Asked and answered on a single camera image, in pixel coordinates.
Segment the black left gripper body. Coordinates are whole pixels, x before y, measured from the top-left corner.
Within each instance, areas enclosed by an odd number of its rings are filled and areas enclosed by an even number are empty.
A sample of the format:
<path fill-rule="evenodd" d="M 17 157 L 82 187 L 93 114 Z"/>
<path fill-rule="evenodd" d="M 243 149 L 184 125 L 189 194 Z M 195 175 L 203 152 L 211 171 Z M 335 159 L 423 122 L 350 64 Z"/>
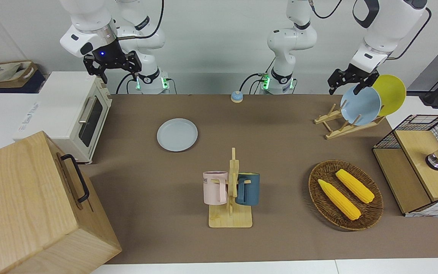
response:
<path fill-rule="evenodd" d="M 345 70 L 337 68 L 333 72 L 333 85 L 343 86 L 348 83 L 358 83 L 362 86 L 372 86 L 377 78 L 379 78 L 379 72 L 376 69 L 372 72 L 366 72 L 349 64 Z"/>

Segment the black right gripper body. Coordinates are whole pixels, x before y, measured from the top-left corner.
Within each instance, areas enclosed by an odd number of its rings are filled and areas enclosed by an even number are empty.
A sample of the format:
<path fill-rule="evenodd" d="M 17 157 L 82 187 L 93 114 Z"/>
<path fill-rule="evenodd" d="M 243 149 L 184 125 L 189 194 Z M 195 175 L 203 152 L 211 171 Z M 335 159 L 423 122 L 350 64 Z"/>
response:
<path fill-rule="evenodd" d="M 87 54 L 83 58 L 84 66 L 90 75 L 99 75 L 99 70 L 122 69 L 134 73 L 134 64 L 141 63 L 136 53 L 121 53 L 116 56 L 110 53 Z"/>

